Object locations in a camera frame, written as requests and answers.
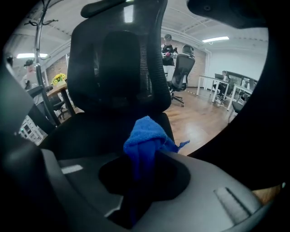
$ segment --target white ceiling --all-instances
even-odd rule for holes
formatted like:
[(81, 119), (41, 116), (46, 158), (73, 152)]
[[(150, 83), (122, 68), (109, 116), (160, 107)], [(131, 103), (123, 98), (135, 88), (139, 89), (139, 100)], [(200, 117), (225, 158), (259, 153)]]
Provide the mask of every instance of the white ceiling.
[[(83, 6), (96, 0), (62, 0), (53, 5), (47, 12), (46, 20), (58, 19), (48, 26), (43, 27), (41, 40), (41, 53), (51, 54), (52, 51), (69, 44), (73, 29), (80, 24), (83, 17), (80, 11)], [(31, 25), (23, 24), (29, 20), (37, 21), (41, 14), (42, 3), (39, 2), (26, 16), (19, 27), (14, 31), (8, 41), (5, 51), (17, 56), (19, 53), (34, 52), (35, 28)], [(223, 25), (217, 21), (203, 18), (192, 14), (187, 6), (186, 0), (168, 0), (162, 22), (162, 35), (169, 33), (174, 40), (191, 44), (201, 50), (211, 49), (244, 49), (256, 50), (258, 53), (267, 52), (268, 30), (263, 28), (256, 29), (234, 29)], [(204, 44), (202, 40), (228, 36), (227, 41)], [(17, 67), (22, 67), (25, 59), (15, 59)]]

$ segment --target yellow flowers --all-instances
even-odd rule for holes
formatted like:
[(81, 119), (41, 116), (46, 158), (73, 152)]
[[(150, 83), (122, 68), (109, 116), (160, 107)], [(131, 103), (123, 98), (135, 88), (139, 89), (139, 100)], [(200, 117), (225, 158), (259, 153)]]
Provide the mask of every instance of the yellow flowers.
[(58, 82), (65, 80), (65, 77), (64, 73), (60, 73), (52, 79), (51, 84), (56, 85)]

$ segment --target blue cloth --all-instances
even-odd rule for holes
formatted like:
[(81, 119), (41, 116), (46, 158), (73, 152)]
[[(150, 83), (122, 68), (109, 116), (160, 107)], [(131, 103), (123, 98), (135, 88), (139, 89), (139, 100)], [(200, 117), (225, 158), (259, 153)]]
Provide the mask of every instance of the blue cloth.
[(163, 128), (149, 116), (137, 120), (130, 137), (123, 147), (124, 152), (132, 161), (134, 180), (148, 178), (153, 174), (156, 151), (178, 152), (180, 148), (189, 142), (186, 141), (177, 146), (166, 135)]

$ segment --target brick wall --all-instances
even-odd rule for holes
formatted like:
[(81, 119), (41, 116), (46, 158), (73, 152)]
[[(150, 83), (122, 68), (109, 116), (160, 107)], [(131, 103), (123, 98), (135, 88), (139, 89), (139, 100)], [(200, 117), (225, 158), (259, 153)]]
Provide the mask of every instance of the brick wall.
[(65, 75), (68, 74), (67, 62), (65, 56), (60, 58), (58, 61), (53, 63), (50, 67), (46, 69), (47, 79), (49, 84), (51, 80), (59, 73), (64, 73)]
[[(164, 44), (164, 39), (161, 38), (161, 44)], [(182, 47), (185, 45), (179, 41), (172, 40), (173, 48), (177, 47), (178, 53), (182, 53)], [(194, 48), (195, 55), (195, 64), (188, 75), (188, 87), (197, 87), (198, 86), (198, 77), (199, 75), (204, 75), (205, 72), (205, 58), (206, 53)]]
[[(178, 41), (172, 41), (172, 46), (177, 47), (178, 53), (182, 52), (182, 47), (184, 46), (184, 43), (178, 42)], [(197, 87), (198, 86), (198, 77), (199, 75), (204, 75), (205, 71), (205, 57), (206, 53), (203, 51), (198, 50), (197, 48), (194, 48), (194, 55), (195, 55), (195, 64), (193, 69), (188, 75), (188, 86), (189, 87)], [(50, 83), (52, 78), (55, 77), (55, 75), (59, 73), (64, 73), (67, 75), (68, 68), (65, 56), (60, 58), (58, 61), (56, 61), (53, 65), (51, 65), (49, 68), (46, 69), (48, 82)]]

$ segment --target wooden table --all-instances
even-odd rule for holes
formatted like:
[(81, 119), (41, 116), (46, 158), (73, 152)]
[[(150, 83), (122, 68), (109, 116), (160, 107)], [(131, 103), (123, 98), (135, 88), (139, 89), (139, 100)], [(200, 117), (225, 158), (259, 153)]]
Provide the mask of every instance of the wooden table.
[[(224, 82), (223, 80), (220, 80), (220, 79), (217, 79), (217, 78), (206, 77), (206, 76), (199, 76), (199, 79), (198, 79), (198, 91), (197, 91), (196, 95), (199, 95), (200, 79), (201, 78), (212, 80), (213, 84), (214, 84), (214, 82), (217, 82), (217, 85), (216, 85), (216, 88), (215, 88), (215, 91), (214, 91), (214, 94), (213, 94), (212, 102), (214, 102), (214, 100), (216, 99), (216, 96), (217, 96), (217, 93), (218, 93), (218, 85), (219, 85), (219, 83), (226, 84), (227, 88), (226, 88), (226, 91), (225, 91), (225, 96), (223, 97), (223, 99), (226, 99), (226, 94), (227, 94), (227, 89), (228, 89), (229, 83), (228, 82)], [(212, 91), (213, 91), (213, 84), (212, 84), (212, 88), (210, 89), (210, 95), (212, 94)]]
[(230, 110), (230, 107), (231, 107), (231, 105), (232, 105), (232, 101), (234, 100), (234, 97), (235, 97), (235, 94), (236, 94), (236, 89), (243, 90), (243, 91), (245, 91), (245, 92), (247, 92), (247, 93), (249, 93), (249, 94), (252, 94), (252, 93), (253, 93), (252, 90), (249, 90), (249, 89), (247, 89), (247, 88), (245, 88), (245, 87), (242, 87), (242, 86), (240, 86), (240, 85), (235, 84), (235, 85), (234, 85), (234, 89), (233, 89), (233, 91), (232, 91), (232, 97), (231, 97), (230, 103), (228, 104), (227, 111)]
[(58, 94), (59, 92), (62, 94), (62, 97), (63, 97), (63, 100), (64, 100), (64, 103), (68, 109), (68, 112), (71, 114), (71, 116), (75, 115), (76, 112), (74, 111), (72, 105), (71, 105), (71, 102), (68, 98), (68, 95), (67, 95), (67, 88), (68, 88), (68, 84), (65, 83), (63, 85), (60, 85), (60, 86), (57, 86), (56, 88), (53, 88), (51, 91), (49, 91), (47, 93), (47, 96), (52, 96), (54, 94)]

